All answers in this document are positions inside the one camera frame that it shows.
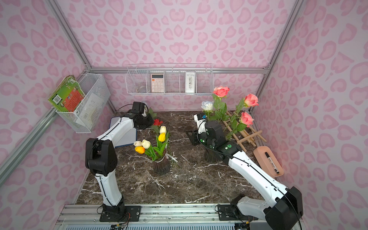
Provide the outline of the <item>peach pink tulip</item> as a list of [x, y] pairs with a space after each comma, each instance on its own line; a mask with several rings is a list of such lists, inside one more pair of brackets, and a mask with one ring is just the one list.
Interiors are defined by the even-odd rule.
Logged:
[[142, 146], [143, 146], [141, 141], [135, 141], [135, 142], [133, 143], [133, 145], [134, 145], [135, 147], [142, 147]]

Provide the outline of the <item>orange tulip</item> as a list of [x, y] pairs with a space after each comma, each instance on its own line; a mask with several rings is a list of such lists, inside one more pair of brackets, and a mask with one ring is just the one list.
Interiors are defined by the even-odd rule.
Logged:
[[150, 146], [148, 149], [145, 149], [143, 146], [137, 146], [135, 147], [135, 151], [139, 154], [147, 155], [152, 161], [157, 160], [157, 155], [152, 146]]

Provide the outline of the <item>pink rose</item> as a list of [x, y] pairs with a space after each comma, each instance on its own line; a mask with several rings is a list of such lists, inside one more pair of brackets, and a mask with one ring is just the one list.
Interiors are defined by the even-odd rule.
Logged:
[[241, 115], [233, 114], [229, 123], [231, 131], [226, 135], [226, 140], [229, 140], [233, 134], [237, 134], [252, 125], [253, 121], [254, 119], [247, 112], [242, 112]]
[[230, 89], [228, 87], [224, 87], [224, 86], [219, 86], [219, 87], [214, 88], [213, 93], [212, 93], [213, 111], [214, 111], [213, 119], [214, 120], [222, 121], [222, 120], [229, 119], [229, 116], [226, 114], [227, 105], [223, 101], [224, 99], [226, 99], [229, 93], [229, 90]]
[[251, 108], [258, 106], [258, 97], [253, 94], [248, 94], [245, 98], [242, 98], [238, 105], [236, 106], [236, 110], [233, 114], [241, 115], [243, 109]]

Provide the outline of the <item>yellow tulip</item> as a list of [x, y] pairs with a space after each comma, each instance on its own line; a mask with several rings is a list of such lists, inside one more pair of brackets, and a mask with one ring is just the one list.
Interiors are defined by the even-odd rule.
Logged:
[[167, 145], [166, 134], [161, 133], [157, 137], [157, 148], [158, 148], [157, 152], [159, 153], [160, 157], [163, 156], [163, 152], [166, 150], [166, 145]]

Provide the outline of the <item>wooden easel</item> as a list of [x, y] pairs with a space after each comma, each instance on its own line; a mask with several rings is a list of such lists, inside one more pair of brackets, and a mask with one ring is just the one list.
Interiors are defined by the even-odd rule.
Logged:
[[255, 149], [258, 147], [259, 143], [267, 143], [267, 139], [263, 136], [263, 131], [254, 128], [255, 123], [245, 127], [242, 131], [234, 132], [236, 127], [232, 127], [233, 122], [236, 126], [239, 125], [237, 119], [232, 120], [234, 114], [235, 112], [226, 112], [226, 117], [228, 117], [228, 119], [222, 121], [226, 128], [225, 134], [228, 136], [231, 134], [230, 139], [235, 140], [236, 144], [238, 144], [244, 152], [248, 151], [248, 147]]

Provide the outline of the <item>red rose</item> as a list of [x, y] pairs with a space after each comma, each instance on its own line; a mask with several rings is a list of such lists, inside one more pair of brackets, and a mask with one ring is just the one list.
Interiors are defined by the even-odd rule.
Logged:
[[160, 128], [163, 121], [159, 119], [155, 119], [153, 125], [151, 126], [151, 129], [157, 134], [160, 135]]

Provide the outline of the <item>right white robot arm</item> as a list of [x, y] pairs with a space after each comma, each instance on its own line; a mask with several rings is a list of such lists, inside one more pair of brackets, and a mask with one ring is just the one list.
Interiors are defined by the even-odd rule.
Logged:
[[236, 197], [231, 205], [235, 219], [253, 216], [265, 220], [273, 230], [301, 230], [303, 204], [301, 192], [288, 188], [255, 164], [234, 141], [226, 140], [222, 126], [204, 114], [194, 116], [197, 129], [187, 135], [193, 145], [200, 144], [210, 156], [222, 161], [244, 177], [263, 197], [263, 201], [247, 196]]

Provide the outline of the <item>white rose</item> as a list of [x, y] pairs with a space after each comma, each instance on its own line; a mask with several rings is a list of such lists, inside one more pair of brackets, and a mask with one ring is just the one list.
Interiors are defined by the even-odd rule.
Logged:
[[211, 115], [214, 113], [214, 102], [203, 101], [201, 104], [203, 113], [210, 119]]

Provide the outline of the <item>blue framed whiteboard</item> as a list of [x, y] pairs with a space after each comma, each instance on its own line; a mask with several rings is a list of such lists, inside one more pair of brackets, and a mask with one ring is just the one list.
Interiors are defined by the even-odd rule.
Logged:
[[[110, 120], [109, 127], [112, 128], [115, 123], [118, 122], [119, 117], [113, 117]], [[133, 143], [137, 140], [137, 129], [132, 128], [129, 132], [127, 132], [119, 141], [114, 144], [114, 147], [123, 147], [128, 145], [133, 145]]]

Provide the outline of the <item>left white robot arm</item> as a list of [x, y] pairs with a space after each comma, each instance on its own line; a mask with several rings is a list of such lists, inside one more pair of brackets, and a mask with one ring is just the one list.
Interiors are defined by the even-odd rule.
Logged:
[[115, 146], [136, 129], [147, 129], [153, 125], [145, 103], [134, 102], [132, 108], [121, 117], [116, 117], [110, 128], [96, 138], [86, 141], [86, 168], [96, 178], [102, 196], [102, 216], [108, 220], [122, 219], [127, 209], [116, 180], [117, 154]]

